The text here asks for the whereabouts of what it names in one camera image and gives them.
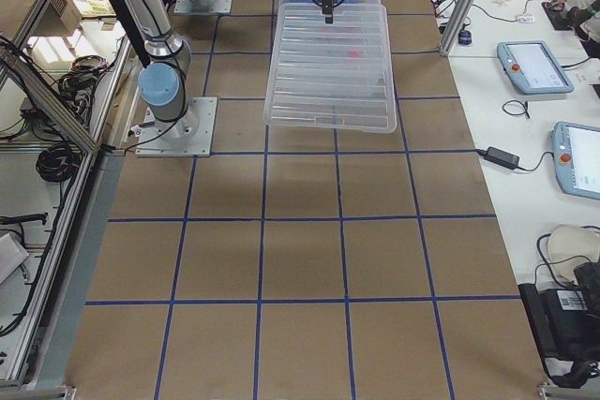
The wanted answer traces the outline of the clear ribbed box lid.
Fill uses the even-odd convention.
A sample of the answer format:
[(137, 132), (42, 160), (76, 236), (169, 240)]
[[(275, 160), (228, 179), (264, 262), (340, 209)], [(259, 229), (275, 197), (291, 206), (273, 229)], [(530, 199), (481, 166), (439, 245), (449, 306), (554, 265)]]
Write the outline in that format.
[(345, 4), (328, 23), (312, 4), (282, 4), (263, 120), (268, 126), (393, 132), (397, 113), (386, 8)]

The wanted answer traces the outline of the upper teach pendant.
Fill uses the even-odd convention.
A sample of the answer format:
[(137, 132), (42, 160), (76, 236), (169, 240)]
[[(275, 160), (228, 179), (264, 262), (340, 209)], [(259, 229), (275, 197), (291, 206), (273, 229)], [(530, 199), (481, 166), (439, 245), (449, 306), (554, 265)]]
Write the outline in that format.
[(496, 47), (505, 75), (523, 95), (568, 94), (575, 87), (546, 42), (500, 42)]

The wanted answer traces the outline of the teach pendant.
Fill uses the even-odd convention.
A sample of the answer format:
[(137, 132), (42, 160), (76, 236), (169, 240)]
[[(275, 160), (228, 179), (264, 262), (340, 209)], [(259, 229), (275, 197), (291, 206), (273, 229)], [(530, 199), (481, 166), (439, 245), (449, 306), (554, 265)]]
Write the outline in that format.
[(523, 95), (568, 94), (575, 87), (546, 42), (500, 42), (496, 47), (505, 75)]
[(557, 122), (551, 133), (555, 176), (561, 191), (599, 199), (599, 128)]

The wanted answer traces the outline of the black power adapter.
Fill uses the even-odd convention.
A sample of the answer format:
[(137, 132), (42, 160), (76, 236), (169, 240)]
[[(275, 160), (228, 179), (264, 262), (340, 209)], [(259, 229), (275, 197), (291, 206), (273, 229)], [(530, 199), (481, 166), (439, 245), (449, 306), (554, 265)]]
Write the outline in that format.
[(515, 170), (519, 165), (519, 157), (517, 155), (492, 146), (486, 149), (484, 159), (509, 170)]

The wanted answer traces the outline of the lower teach pendant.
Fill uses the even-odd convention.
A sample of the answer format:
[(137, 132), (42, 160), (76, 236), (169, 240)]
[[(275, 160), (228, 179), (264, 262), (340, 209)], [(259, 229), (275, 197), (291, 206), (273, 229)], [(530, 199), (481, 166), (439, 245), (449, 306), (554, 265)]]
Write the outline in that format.
[(557, 122), (551, 133), (555, 176), (561, 191), (599, 199), (599, 128)]

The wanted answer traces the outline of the black laptop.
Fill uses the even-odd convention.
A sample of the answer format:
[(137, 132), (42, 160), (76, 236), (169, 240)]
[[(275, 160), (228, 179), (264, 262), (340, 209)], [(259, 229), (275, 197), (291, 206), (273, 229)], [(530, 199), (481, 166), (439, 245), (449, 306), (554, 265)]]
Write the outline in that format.
[(578, 290), (518, 286), (540, 362), (552, 383), (579, 389), (599, 377), (599, 320)]

